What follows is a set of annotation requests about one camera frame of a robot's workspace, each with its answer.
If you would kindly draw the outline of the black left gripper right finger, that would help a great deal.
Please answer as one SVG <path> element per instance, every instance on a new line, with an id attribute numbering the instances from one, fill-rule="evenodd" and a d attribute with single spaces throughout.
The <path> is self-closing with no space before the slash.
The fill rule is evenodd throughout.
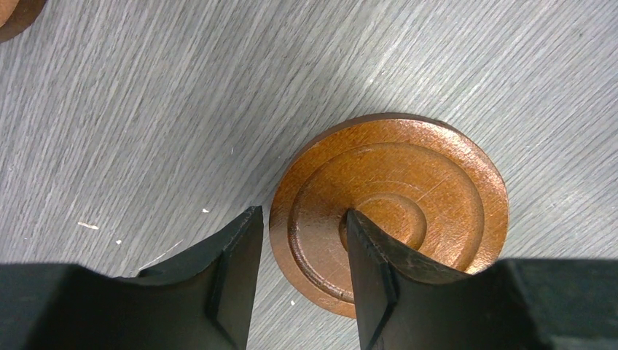
<path id="1" fill-rule="evenodd" d="M 615 349 L 617 261 L 499 260 L 470 275 L 346 215 L 363 349 Z"/>

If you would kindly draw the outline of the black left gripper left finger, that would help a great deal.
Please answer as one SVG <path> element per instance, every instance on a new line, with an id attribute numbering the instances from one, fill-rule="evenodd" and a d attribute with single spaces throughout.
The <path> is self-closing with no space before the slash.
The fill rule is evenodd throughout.
<path id="1" fill-rule="evenodd" d="M 131 278 L 76 264 L 1 266 L 3 349 L 244 349 L 263 239 L 247 208 Z"/>

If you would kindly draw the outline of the light wooden coaster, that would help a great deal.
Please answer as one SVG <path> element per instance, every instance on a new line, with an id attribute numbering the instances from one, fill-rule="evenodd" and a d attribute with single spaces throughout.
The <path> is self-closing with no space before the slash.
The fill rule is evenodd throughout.
<path id="1" fill-rule="evenodd" d="M 46 0 L 1 0 L 1 43 L 31 26 L 46 3 Z"/>

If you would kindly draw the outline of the ringed wooden coaster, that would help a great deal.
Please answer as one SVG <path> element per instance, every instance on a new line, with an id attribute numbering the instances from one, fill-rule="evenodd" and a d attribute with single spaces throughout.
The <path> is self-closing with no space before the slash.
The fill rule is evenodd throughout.
<path id="1" fill-rule="evenodd" d="M 396 240 L 478 273 L 506 240 L 506 184 L 489 156 L 445 122 L 404 113 L 334 125 L 292 158 L 269 217 L 289 283 L 334 314 L 355 317 L 346 214 L 360 211 Z"/>

